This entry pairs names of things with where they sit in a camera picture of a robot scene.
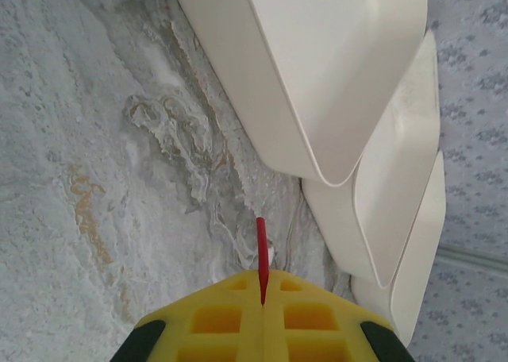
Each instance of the marble surface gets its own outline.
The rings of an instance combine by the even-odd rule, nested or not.
[[[107,360],[143,314],[256,267],[350,297],[176,0],[0,0],[0,359]]]

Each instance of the red plastic tab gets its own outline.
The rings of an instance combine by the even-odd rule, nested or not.
[[[264,218],[256,218],[257,226],[257,252],[259,257],[258,275],[260,277],[261,305],[267,296],[268,276],[270,274],[270,263],[268,262],[268,240],[267,225]]]

